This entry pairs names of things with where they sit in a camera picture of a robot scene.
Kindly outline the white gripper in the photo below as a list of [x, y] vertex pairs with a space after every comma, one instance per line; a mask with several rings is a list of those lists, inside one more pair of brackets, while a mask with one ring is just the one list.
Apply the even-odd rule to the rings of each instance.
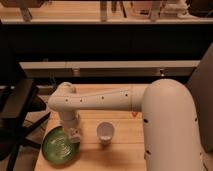
[[66, 134], [74, 134], [79, 128], [79, 123], [80, 116], [78, 114], [69, 120], [60, 120], [60, 124]]

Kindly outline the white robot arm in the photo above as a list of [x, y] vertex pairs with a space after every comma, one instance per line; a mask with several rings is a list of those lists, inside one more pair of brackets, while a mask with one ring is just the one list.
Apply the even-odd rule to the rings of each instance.
[[150, 84], [78, 94], [64, 82], [50, 96], [48, 106], [73, 142], [79, 140], [79, 110], [132, 111], [143, 114], [147, 171], [203, 171], [199, 123], [189, 90], [173, 79]]

